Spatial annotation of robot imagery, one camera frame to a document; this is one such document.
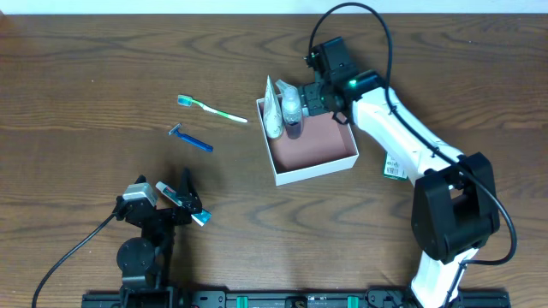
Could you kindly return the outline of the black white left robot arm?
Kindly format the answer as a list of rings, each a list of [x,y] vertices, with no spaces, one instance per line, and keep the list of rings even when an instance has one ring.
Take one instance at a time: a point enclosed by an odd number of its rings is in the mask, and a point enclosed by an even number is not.
[[[116,198],[113,214],[141,230],[127,240],[116,255],[122,271],[122,287],[128,291],[159,290],[169,285],[170,261],[175,229],[192,222],[202,211],[189,169],[184,169],[179,187],[154,188],[141,175]]]

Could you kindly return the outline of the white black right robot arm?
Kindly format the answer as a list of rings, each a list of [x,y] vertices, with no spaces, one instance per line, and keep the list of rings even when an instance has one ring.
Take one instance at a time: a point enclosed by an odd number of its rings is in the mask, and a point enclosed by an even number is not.
[[[422,250],[408,302],[454,304],[465,269],[476,264],[475,255],[500,228],[491,163],[442,141],[375,71],[318,75],[297,91],[306,115],[344,114],[402,165],[414,186],[411,223]]]

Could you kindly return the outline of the white squeeze tube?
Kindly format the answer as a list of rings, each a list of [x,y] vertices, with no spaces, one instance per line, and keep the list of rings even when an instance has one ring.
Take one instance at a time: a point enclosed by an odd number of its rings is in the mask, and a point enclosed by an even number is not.
[[[263,124],[268,138],[277,139],[283,134],[282,111],[270,76],[267,76],[265,86]]]

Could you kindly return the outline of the green white soap box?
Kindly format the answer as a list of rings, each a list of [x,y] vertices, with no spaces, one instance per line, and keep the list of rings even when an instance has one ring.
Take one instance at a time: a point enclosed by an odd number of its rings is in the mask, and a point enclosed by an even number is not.
[[[408,179],[402,165],[388,152],[385,153],[383,176],[397,181],[406,181]]]

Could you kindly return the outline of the small teal white toothpaste tube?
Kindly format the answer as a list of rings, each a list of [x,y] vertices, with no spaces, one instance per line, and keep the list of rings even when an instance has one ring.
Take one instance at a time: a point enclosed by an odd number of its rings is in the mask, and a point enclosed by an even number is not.
[[[179,207],[183,206],[183,202],[179,200],[176,197],[176,191],[163,183],[162,181],[159,181],[156,184],[156,188],[170,201],[172,201],[174,204],[176,204]],[[195,222],[197,222],[201,227],[204,227],[211,219],[211,213],[207,210],[202,210],[200,213],[192,214],[191,217]]]

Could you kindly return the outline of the clear bottle dark blue cap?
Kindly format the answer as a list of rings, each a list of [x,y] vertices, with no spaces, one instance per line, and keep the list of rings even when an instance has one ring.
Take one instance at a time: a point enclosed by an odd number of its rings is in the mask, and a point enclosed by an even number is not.
[[[302,108],[299,92],[282,80],[276,81],[276,86],[282,95],[282,116],[287,135],[290,139],[298,139],[302,133]]]

